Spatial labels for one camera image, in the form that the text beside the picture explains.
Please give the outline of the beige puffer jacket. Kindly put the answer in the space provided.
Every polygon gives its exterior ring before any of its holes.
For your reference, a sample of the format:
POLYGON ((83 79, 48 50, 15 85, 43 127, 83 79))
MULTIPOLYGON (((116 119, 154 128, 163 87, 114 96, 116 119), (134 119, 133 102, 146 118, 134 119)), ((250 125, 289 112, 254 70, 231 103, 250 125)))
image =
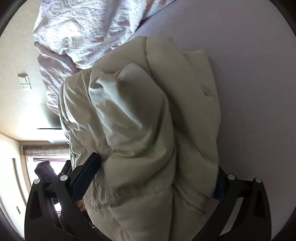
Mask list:
POLYGON ((68 77, 58 106, 72 166, 102 159, 83 201, 105 236, 194 238, 219 166, 219 97, 204 51, 137 37, 68 77))

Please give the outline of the window with blind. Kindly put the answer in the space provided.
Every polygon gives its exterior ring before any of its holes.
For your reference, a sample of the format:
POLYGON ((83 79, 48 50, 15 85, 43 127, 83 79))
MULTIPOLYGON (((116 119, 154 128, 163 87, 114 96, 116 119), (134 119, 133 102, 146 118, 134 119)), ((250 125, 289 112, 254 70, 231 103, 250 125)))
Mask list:
POLYGON ((26 175, 31 184, 38 178, 38 175, 35 173, 38 164, 48 161, 54 173, 58 175, 66 161, 70 159, 69 146, 67 144, 21 142, 21 152, 26 163, 26 175))

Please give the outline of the floral pink duvet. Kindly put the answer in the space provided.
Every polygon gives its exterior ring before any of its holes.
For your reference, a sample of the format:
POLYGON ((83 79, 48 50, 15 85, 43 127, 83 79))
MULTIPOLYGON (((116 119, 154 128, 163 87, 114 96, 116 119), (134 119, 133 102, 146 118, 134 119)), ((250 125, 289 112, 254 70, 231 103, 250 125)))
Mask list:
POLYGON ((171 3, 41 1, 33 36, 48 108, 59 113, 59 90, 67 77, 92 67, 127 42, 143 20, 171 3))

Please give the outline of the lavender bed sheet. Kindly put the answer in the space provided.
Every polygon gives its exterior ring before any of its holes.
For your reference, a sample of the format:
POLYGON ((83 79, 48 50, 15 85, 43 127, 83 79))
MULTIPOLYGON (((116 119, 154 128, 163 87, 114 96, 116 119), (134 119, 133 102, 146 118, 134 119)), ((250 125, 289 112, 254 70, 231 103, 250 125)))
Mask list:
POLYGON ((170 36, 202 49, 221 107, 220 166, 262 178, 272 235, 295 208, 295 35, 270 1, 175 1, 143 21, 135 36, 170 36))

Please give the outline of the wall light switch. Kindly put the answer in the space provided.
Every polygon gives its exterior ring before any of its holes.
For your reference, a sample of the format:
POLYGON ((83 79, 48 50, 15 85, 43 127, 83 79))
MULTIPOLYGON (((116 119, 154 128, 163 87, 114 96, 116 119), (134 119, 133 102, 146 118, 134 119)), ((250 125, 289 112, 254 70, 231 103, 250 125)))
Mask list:
POLYGON ((29 81, 29 77, 27 74, 19 74, 18 79, 19 79, 20 85, 23 89, 32 89, 30 81, 29 81))

